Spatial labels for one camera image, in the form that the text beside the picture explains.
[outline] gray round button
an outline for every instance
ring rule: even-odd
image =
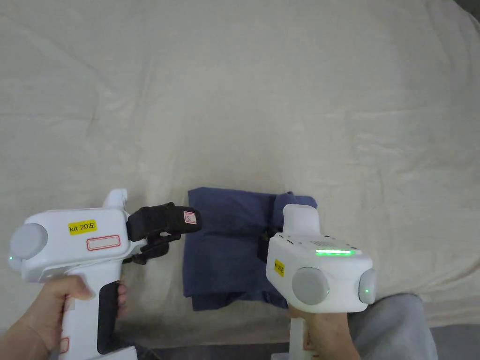
[[[377,272],[368,269],[360,277],[359,299],[364,304],[373,304],[377,294]]]
[[[307,305],[316,305],[325,300],[329,289],[326,276],[314,267],[302,267],[292,278],[293,293]]]
[[[30,259],[47,244],[48,233],[39,224],[25,224],[18,228],[10,239],[10,250],[14,257]]]

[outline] yellow label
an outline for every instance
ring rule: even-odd
[[[70,235],[80,235],[85,234],[87,232],[94,232],[97,231],[96,221],[95,220],[86,220],[86,221],[79,221],[78,223],[70,223],[68,224],[68,230]]]
[[[275,271],[278,272],[278,274],[281,277],[283,277],[283,273],[285,271],[285,266],[280,261],[278,261],[277,259],[275,259]]]

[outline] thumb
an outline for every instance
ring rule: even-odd
[[[49,281],[45,284],[44,290],[50,295],[62,299],[67,295],[80,300],[88,300],[92,297],[91,291],[78,275],[65,276]]]

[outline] gray surface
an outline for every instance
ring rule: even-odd
[[[439,360],[476,360],[480,352],[479,325],[453,325],[432,329]],[[269,360],[276,352],[288,351],[288,344],[195,346],[156,350],[162,360]]]
[[[465,11],[480,19],[480,0],[455,0]]]

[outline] wrist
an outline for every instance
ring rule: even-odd
[[[350,336],[346,314],[313,314],[306,323],[320,358],[360,359]]]
[[[5,334],[0,351],[7,359],[46,359],[48,349],[37,332],[21,322],[16,322]]]

